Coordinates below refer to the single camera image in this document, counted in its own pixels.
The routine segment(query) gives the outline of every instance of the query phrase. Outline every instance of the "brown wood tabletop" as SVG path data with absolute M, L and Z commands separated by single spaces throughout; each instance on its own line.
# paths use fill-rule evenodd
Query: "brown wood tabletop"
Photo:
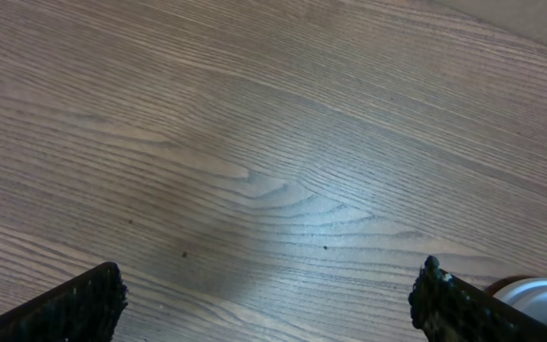
M 547 47 L 420 0 L 0 0 L 0 313 L 115 341 L 423 341 L 428 255 L 547 276 Z

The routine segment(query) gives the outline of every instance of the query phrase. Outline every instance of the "black object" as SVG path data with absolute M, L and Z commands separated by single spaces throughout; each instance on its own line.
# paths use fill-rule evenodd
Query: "black object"
M 408 296 L 430 342 L 547 342 L 547 326 L 440 269 L 430 256 Z
M 106 262 L 0 315 L 0 342 L 110 342 L 126 294 Z

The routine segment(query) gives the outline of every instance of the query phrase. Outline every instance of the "wood grain pattern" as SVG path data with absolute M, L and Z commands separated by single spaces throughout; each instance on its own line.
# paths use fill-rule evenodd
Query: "wood grain pattern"
M 547 276 L 547 48 L 415 0 L 0 0 L 0 313 L 103 260 L 117 341 L 424 340 L 429 254 Z

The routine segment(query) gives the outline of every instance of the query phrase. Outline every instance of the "gray surface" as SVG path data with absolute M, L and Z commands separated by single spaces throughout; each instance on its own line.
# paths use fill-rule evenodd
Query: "gray surface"
M 547 46 L 547 0 L 438 0 Z

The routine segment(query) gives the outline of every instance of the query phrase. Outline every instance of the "wooden table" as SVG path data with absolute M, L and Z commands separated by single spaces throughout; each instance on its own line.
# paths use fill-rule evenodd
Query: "wooden table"
M 0 0 L 0 313 L 112 260 L 115 341 L 424 340 L 430 254 L 547 276 L 547 47 L 428 1 Z

